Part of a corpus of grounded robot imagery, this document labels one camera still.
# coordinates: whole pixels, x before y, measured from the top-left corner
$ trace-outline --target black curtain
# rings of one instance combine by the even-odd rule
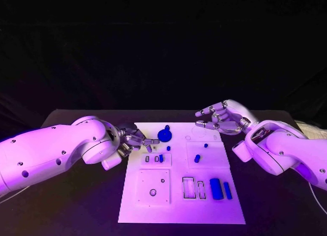
[[[229,98],[327,127],[327,1],[0,2],[0,139],[54,109]]]

